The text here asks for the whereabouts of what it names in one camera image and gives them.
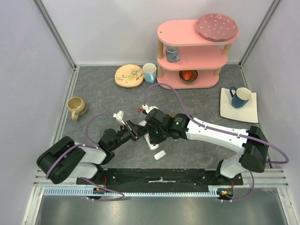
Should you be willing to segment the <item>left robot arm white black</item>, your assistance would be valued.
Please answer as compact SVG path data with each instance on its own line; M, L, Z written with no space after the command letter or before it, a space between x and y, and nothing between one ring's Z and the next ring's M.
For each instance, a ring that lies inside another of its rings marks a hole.
M65 136L39 156L37 166L53 184L78 177L99 184L103 173L98 166L110 162L115 156L113 151L121 145L130 140L137 141L147 133L146 121L134 124L127 120L119 131L106 129L97 146L81 144Z

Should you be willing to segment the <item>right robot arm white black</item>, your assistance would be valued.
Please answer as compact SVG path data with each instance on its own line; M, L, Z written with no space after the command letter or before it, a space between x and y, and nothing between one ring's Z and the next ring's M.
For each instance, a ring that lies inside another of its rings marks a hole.
M174 116L163 113L155 106L143 106L146 115L145 126L148 142L157 145L167 138L205 141L231 149L235 155L222 160L215 172L215 180L226 184L237 174L246 170L263 173L268 146L267 139L259 127L249 130L234 129L206 123L197 118L189 118L183 113Z

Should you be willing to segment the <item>white battery cover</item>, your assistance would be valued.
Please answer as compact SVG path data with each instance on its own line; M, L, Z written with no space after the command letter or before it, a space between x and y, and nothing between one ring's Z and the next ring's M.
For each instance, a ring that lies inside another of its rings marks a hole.
M162 150L162 151L158 152L157 154L155 154L155 155L154 155L154 158L155 158L156 160L159 160L160 158L162 158L162 157L165 156L165 155L166 155L166 152L165 152L164 150Z

